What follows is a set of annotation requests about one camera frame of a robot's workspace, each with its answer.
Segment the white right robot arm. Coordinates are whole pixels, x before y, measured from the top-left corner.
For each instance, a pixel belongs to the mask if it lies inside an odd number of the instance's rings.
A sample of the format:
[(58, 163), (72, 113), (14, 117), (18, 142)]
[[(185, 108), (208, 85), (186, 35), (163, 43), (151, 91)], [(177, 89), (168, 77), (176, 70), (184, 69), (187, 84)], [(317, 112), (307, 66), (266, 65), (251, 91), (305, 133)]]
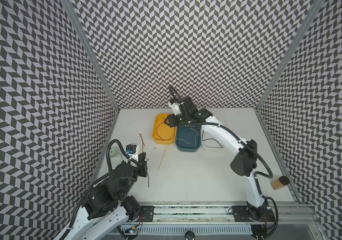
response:
[(172, 98), (168, 105), (173, 110), (164, 120), (171, 128), (178, 126), (201, 128), (228, 149), (233, 160), (230, 163), (232, 171), (246, 178), (246, 210), (248, 218), (253, 222), (266, 220), (268, 213), (274, 214), (274, 223), (265, 227), (265, 234), (254, 233), (255, 240), (266, 240), (271, 237), (278, 226), (279, 212), (273, 198), (264, 196), (259, 185), (258, 176), (272, 179), (273, 173), (265, 160), (257, 153), (257, 143), (245, 140), (228, 127), (223, 125), (210, 111), (205, 108), (197, 109), (190, 97), (181, 98), (173, 86), (168, 86)]

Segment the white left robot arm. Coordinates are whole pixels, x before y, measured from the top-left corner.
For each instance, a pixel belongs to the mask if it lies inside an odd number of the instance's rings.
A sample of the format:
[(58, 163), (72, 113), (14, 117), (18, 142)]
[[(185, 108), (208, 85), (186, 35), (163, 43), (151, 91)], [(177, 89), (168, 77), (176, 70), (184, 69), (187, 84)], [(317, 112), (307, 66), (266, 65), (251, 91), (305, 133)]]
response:
[(108, 172), (85, 191), (57, 240), (101, 240), (114, 230), (126, 240), (139, 236), (142, 207), (129, 192), (139, 177), (148, 176), (146, 153), (115, 139), (107, 146), (106, 160)]

